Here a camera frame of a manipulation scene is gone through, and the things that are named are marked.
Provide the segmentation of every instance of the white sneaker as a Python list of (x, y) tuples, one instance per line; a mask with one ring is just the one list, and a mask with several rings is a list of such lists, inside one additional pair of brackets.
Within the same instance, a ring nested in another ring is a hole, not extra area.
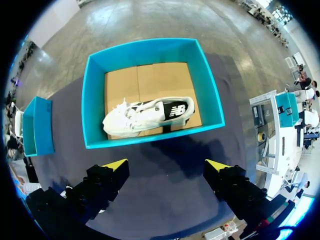
[(140, 132), (165, 125), (186, 125), (195, 112), (191, 97), (171, 96), (153, 101), (119, 104), (103, 120), (103, 130), (117, 137), (136, 137)]

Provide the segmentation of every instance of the teal box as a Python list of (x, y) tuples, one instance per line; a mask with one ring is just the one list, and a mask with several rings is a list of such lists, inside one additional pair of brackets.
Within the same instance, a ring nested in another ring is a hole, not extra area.
[(275, 97), (278, 106), (280, 128), (293, 127), (299, 120), (298, 105), (294, 93), (283, 93)]
[(53, 154), (51, 128), (52, 101), (36, 96), (22, 118), (24, 154), (27, 157)]
[[(102, 124), (105, 118), (105, 73), (140, 65), (174, 62), (188, 65), (202, 126), (158, 135), (108, 139)], [(224, 113), (210, 66), (199, 42), (192, 38), (134, 41), (91, 54), (84, 72), (81, 104), (83, 138), (87, 149), (169, 139), (225, 126)]]

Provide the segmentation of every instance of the chair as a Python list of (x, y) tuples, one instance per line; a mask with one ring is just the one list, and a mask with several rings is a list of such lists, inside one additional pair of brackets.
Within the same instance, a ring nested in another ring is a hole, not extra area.
[(283, 179), (286, 182), (286, 184), (282, 185), (281, 188), (290, 187), (292, 184), (297, 184), (298, 183), (298, 182), (296, 182), (297, 176), (298, 176), (298, 171), (295, 171), (293, 174), (293, 177), (291, 179), (291, 182), (288, 182), (288, 180), (284, 177)]

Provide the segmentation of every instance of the concrete floor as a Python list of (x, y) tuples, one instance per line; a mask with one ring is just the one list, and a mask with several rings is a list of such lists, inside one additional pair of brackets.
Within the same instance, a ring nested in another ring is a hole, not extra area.
[(249, 98), (292, 81), (288, 50), (230, 0), (94, 0), (28, 60), (17, 105), (48, 98), (82, 77), (94, 52), (161, 37), (196, 38), (205, 52), (232, 57)]

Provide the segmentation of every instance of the new balance logo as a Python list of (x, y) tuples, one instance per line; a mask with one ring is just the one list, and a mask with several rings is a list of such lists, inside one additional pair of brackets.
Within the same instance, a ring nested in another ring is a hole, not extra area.
[(178, 107), (173, 106), (171, 108), (171, 112), (169, 114), (169, 117), (173, 117), (174, 115), (180, 116), (186, 112), (186, 106), (185, 105), (179, 105)]

